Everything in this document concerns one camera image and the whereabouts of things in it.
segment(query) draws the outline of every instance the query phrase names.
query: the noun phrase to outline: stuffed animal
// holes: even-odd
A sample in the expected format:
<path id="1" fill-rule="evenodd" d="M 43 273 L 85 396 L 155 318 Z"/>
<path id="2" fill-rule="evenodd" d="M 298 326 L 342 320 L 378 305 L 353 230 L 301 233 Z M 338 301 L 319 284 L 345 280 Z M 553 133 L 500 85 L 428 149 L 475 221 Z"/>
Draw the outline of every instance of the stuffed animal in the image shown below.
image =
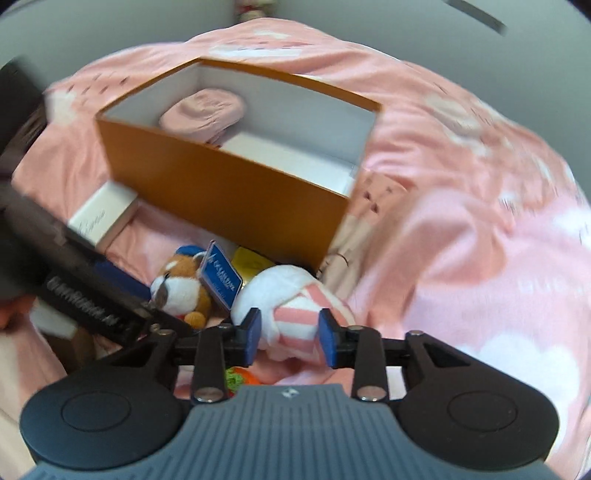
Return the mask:
<path id="1" fill-rule="evenodd" d="M 267 268 L 243 287 L 232 305 L 232 323 L 240 325 L 252 307 L 261 310 L 258 347 L 276 361 L 299 358 L 323 364 L 316 338 L 321 309 L 330 309 L 341 326 L 355 324 L 344 302 L 306 270 L 293 265 Z"/>
<path id="2" fill-rule="evenodd" d="M 205 328 L 212 299 L 197 278 L 205 250 L 194 245 L 179 248 L 152 282 L 152 303 L 196 329 Z"/>

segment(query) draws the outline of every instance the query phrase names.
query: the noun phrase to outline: pink blanket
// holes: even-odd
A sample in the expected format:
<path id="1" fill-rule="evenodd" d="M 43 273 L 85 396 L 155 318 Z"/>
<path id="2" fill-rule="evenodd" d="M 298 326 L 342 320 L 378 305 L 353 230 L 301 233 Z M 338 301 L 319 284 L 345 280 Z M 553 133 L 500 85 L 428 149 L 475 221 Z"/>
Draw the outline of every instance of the pink blanket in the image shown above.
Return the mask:
<path id="1" fill-rule="evenodd" d="M 548 395 L 560 414 L 549 464 L 574 479 L 591 434 L 591 211 L 555 152 L 458 85 L 294 22 L 255 20 L 126 50 L 52 86 L 53 122 L 15 185 L 68 219 L 109 176 L 93 114 L 198 56 L 313 76 L 384 105 L 322 280 L 358 323 L 395 338 L 425 330 Z M 149 283 L 177 246 L 206 237 L 143 206 L 108 255 Z M 0 335 L 0 428 L 8 431 L 35 389 L 63 371 L 26 321 Z M 350 372 L 298 360 L 259 358 L 255 368 L 266 382 L 350 387 Z M 13 451 L 2 430 L 5 480 L 29 464 Z"/>

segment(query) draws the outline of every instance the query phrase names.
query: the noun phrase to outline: orange box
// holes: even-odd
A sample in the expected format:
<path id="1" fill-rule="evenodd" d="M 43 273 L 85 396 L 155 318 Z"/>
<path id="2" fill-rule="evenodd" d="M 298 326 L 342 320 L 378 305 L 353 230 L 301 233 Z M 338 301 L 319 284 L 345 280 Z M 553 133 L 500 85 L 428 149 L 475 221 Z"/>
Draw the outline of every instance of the orange box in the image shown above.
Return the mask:
<path id="1" fill-rule="evenodd" d="M 160 116 L 203 88 L 245 102 L 220 149 Z M 112 177 L 140 198 L 276 261 L 316 269 L 346 212 L 380 105 L 299 75 L 197 59 L 103 108 Z"/>

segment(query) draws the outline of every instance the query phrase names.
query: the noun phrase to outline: blue hat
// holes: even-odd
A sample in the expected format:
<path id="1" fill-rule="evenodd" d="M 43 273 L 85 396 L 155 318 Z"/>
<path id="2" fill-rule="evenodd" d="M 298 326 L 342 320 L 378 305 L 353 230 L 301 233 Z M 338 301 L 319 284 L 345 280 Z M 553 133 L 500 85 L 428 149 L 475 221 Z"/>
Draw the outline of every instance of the blue hat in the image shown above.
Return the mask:
<path id="1" fill-rule="evenodd" d="M 205 249 L 198 247 L 197 245 L 183 245 L 182 247 L 177 248 L 175 254 L 194 257 L 195 255 L 200 254 L 202 252 L 205 252 Z"/>

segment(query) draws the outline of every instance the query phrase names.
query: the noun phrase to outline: black circular pad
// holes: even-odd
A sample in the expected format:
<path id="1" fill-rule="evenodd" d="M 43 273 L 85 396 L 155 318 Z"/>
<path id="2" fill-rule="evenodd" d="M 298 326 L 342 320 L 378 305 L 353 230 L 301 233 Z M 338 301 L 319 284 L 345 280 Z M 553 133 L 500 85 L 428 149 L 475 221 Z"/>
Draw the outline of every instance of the black circular pad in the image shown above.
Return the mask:
<path id="1" fill-rule="evenodd" d="M 453 420 L 477 432 L 497 432 L 517 418 L 517 406 L 503 395 L 491 392 L 468 392 L 458 395 L 447 406 Z"/>
<path id="2" fill-rule="evenodd" d="M 21 433 L 36 460 L 105 470 L 159 450 L 182 423 L 179 401 L 140 369 L 99 365 L 36 393 Z"/>
<path id="3" fill-rule="evenodd" d="M 131 412 L 125 397 L 110 392 L 83 393 L 66 401 L 61 417 L 81 432 L 101 432 L 124 422 Z"/>
<path id="4" fill-rule="evenodd" d="M 431 369 L 400 401 L 397 417 L 424 450 L 481 471 L 545 458 L 558 432 L 547 398 L 484 365 Z"/>

